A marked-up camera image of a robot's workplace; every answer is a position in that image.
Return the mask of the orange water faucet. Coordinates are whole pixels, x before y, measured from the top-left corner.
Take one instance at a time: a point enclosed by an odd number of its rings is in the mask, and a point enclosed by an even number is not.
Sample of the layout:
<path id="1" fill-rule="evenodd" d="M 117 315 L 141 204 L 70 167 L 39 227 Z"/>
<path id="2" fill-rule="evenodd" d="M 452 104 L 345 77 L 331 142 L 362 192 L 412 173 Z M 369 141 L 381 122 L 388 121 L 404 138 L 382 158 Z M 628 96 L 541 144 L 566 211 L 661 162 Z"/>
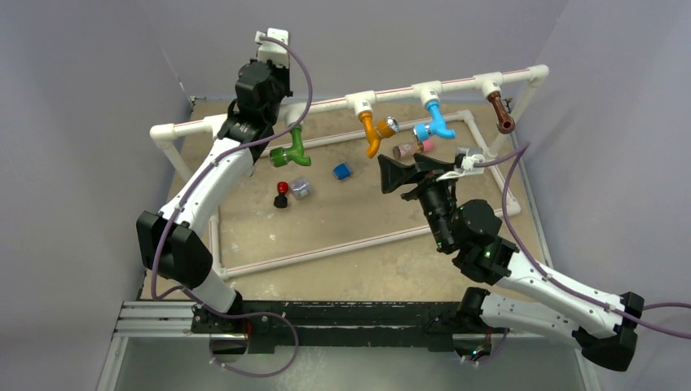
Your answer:
<path id="1" fill-rule="evenodd" d="M 400 130 L 398 121 L 392 116 L 383 118 L 377 125 L 373 122 L 371 111 L 359 113 L 358 119 L 363 126 L 365 139 L 368 141 L 366 156 L 370 159 L 379 152 L 383 139 L 393 137 Z"/>

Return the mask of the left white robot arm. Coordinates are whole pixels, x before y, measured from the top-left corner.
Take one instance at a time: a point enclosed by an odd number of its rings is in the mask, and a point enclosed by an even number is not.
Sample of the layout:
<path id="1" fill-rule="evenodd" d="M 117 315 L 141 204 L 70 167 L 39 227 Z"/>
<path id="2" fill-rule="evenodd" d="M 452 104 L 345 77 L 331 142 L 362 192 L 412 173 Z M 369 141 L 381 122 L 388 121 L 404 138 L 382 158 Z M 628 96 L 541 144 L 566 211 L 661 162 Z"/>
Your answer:
<path id="1" fill-rule="evenodd" d="M 274 134 L 282 100 L 292 96 L 289 62 L 253 59 L 239 70 L 236 97 L 212 150 L 183 189 L 156 213 L 136 222 L 143 265 L 184 287 L 212 308 L 211 322 L 232 333 L 243 322 L 241 296 L 213 270 L 201 236 L 235 183 L 249 174 Z"/>

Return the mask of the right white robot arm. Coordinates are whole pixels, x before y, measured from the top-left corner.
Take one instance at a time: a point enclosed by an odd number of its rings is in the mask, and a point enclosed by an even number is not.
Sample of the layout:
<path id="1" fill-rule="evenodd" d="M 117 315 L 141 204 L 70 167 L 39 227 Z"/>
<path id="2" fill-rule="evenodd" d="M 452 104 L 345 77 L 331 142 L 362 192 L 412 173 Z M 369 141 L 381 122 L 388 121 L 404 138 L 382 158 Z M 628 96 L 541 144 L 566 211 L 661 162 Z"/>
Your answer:
<path id="1" fill-rule="evenodd" d="M 633 292 L 614 294 L 589 287 L 533 261 L 517 243 L 500 236 L 507 224 L 486 200 L 456 200 L 456 181 L 490 166 L 482 153 L 458 151 L 452 162 L 416 153 L 405 165 L 378 155 L 381 191 L 403 185 L 401 195 L 416 200 L 434 237 L 436 249 L 451 255 L 461 274 L 477 283 L 529 297 L 519 303 L 482 288 L 466 291 L 457 310 L 460 326 L 513 328 L 560 340 L 590 362 L 626 371 L 636 352 L 636 322 L 644 299 Z"/>

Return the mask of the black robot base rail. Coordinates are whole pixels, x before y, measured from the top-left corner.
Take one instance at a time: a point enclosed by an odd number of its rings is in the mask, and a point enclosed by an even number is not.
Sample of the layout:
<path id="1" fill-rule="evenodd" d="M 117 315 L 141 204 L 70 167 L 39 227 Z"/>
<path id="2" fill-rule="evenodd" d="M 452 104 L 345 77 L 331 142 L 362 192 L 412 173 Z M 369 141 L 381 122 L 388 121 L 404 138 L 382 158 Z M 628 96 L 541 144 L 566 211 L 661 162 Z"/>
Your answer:
<path id="1" fill-rule="evenodd" d="M 231 307 L 232 319 L 196 306 L 194 334 L 249 338 L 252 354 L 279 346 L 457 349 L 461 335 L 500 336 L 480 318 L 476 292 L 462 301 L 262 301 Z"/>

